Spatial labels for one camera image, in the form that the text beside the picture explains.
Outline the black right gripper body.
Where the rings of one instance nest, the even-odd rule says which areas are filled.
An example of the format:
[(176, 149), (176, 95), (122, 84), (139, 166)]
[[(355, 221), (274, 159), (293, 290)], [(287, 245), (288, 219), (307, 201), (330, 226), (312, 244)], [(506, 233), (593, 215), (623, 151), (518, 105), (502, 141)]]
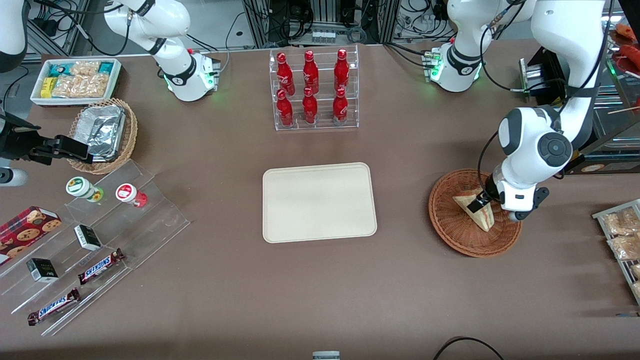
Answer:
[(34, 125), (13, 114), (1, 114), (3, 123), (0, 135), (0, 155), (12, 161), (23, 159), (44, 163), (32, 150), (42, 145), (43, 139), (38, 131), (41, 126)]

